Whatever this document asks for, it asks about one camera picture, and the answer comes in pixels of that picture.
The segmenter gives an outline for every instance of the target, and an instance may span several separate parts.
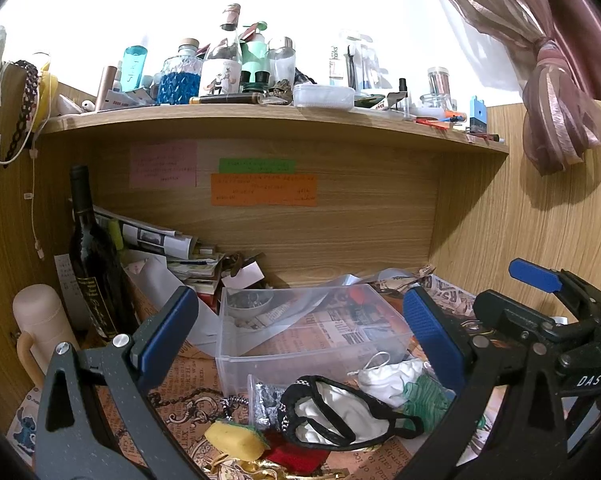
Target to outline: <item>blue cartoon character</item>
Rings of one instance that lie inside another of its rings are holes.
[[[23,416],[22,406],[18,409],[16,417],[21,425],[21,430],[13,434],[14,440],[23,452],[33,456],[34,447],[36,446],[36,421],[30,416]]]

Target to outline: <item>red cloth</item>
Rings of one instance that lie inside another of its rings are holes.
[[[324,449],[309,449],[291,444],[277,431],[268,431],[265,437],[271,449],[265,451],[262,458],[282,465],[291,473],[310,475],[324,464],[329,456],[329,451]]]

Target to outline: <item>blue liquid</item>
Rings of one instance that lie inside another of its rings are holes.
[[[160,79],[158,97],[159,105],[186,105],[190,97],[198,97],[200,74],[191,72],[170,72]]]
[[[147,49],[144,46],[135,45],[125,49],[125,54],[122,56],[122,68],[120,69],[121,91],[129,92],[140,87],[146,57]]]

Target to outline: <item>silver bolt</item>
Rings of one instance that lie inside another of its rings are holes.
[[[474,346],[477,348],[487,348],[489,346],[489,339],[487,339],[484,335],[477,335],[472,340]]]
[[[69,350],[69,343],[67,341],[63,341],[62,343],[58,343],[56,345],[56,354],[63,355],[65,352]]]
[[[532,350],[538,355],[545,355],[547,353],[547,347],[543,343],[534,343]]]
[[[114,346],[122,348],[130,342],[130,337],[127,334],[119,334],[114,337]]]

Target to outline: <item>green sticky note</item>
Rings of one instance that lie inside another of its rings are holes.
[[[295,160],[285,158],[222,158],[219,173],[294,173]]]

